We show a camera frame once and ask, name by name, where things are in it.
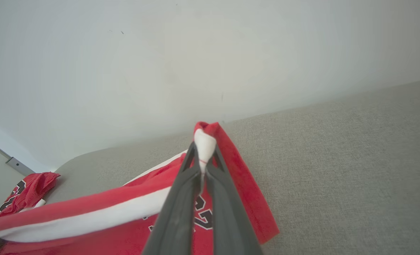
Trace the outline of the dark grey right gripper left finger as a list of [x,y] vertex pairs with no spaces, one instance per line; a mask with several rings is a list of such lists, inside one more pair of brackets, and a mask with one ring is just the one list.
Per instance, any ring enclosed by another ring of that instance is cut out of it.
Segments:
[[142,255],[192,255],[195,200],[200,190],[201,169],[192,142]]

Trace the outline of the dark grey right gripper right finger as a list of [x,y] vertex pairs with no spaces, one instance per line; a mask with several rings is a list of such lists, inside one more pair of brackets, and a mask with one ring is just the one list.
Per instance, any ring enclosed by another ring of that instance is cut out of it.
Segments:
[[263,255],[218,146],[210,161],[206,170],[206,183],[213,205],[213,254]]

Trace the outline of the red jersey with white trim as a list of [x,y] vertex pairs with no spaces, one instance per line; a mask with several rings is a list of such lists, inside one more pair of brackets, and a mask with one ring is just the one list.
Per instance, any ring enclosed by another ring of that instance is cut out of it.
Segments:
[[[236,146],[218,123],[194,128],[201,169],[192,255],[213,254],[206,170],[219,147],[260,245],[279,234],[270,207]],[[121,187],[0,217],[0,255],[142,255],[188,149]]]

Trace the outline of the red jersey with black number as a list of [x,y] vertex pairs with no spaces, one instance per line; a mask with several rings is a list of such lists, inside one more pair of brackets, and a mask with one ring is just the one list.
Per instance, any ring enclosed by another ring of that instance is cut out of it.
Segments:
[[56,186],[60,176],[55,172],[43,172],[24,177],[0,206],[0,217],[44,205],[43,197]]

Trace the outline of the grey fabric sofa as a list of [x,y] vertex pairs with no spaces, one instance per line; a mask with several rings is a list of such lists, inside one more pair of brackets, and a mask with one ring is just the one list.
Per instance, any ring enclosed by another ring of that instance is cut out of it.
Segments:
[[222,127],[279,226],[265,255],[420,255],[420,81]]

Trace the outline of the grey metal rail bracket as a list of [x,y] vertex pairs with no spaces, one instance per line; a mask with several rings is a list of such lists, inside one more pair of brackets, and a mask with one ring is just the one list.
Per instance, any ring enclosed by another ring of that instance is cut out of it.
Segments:
[[5,158],[5,164],[10,166],[15,171],[19,172],[23,176],[28,176],[35,173],[32,169],[27,167],[25,164],[17,160],[17,158],[11,157],[6,152],[0,149],[0,154]]

